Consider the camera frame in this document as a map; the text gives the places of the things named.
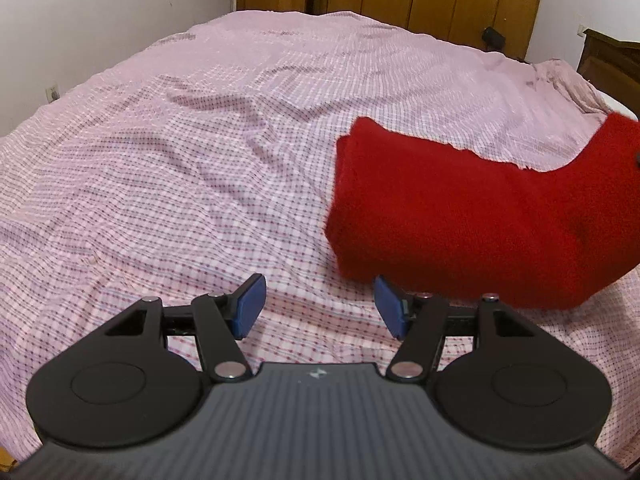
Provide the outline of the red knitted garment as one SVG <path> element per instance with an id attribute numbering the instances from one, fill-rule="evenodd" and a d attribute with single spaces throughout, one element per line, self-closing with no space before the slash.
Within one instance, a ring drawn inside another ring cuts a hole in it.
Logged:
<path id="1" fill-rule="evenodd" d="M 639 125 L 612 114 L 567 165 L 522 169 L 360 118 L 336 144 L 341 276 L 573 309 L 639 263 Z"/>

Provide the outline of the pink checked bed sheet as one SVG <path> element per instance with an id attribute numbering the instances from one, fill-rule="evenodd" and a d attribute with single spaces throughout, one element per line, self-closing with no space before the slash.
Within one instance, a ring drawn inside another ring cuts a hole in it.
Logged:
<path id="1" fill-rule="evenodd" d="M 252 364 L 390 362 L 367 286 L 323 233 L 336 140 L 360 116 L 537 170 L 574 158 L 610 108 L 560 60 L 341 12 L 235 12 L 93 76 L 1 140 L 1 443 L 39 440 L 38 368 L 144 296 L 187 304 L 250 274 L 268 301 Z"/>

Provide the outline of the white pillow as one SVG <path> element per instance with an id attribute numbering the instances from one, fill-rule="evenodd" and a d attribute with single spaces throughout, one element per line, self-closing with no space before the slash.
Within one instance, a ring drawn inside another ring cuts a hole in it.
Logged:
<path id="1" fill-rule="evenodd" d="M 605 102 L 606 106 L 610 110 L 612 110 L 612 112 L 624 115 L 638 122 L 638 116 L 634 114 L 634 112 L 629 107 L 626 107 L 626 105 L 612 98 L 612 96 L 609 96 L 607 93 L 603 91 L 600 92 L 600 96 L 602 100 Z"/>

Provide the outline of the small black bag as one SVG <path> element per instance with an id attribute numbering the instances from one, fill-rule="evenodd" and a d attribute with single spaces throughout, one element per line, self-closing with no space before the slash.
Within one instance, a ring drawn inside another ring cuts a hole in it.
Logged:
<path id="1" fill-rule="evenodd" d="M 493 27 L 486 27 L 482 33 L 482 40 L 488 52 L 502 52 L 506 45 L 506 37 Z"/>

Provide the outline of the dark wooden headboard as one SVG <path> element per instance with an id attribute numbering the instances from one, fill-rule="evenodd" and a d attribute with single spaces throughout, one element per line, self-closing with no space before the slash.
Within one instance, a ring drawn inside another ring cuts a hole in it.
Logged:
<path id="1" fill-rule="evenodd" d="M 585 80 L 639 115 L 640 42 L 585 30 L 578 67 Z"/>

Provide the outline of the white wall socket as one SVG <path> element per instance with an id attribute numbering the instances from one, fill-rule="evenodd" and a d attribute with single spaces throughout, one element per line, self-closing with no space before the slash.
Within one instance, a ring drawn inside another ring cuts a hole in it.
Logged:
<path id="1" fill-rule="evenodd" d="M 60 92 L 58 91 L 58 86 L 56 84 L 46 89 L 46 97 L 49 103 L 52 103 L 60 98 Z"/>

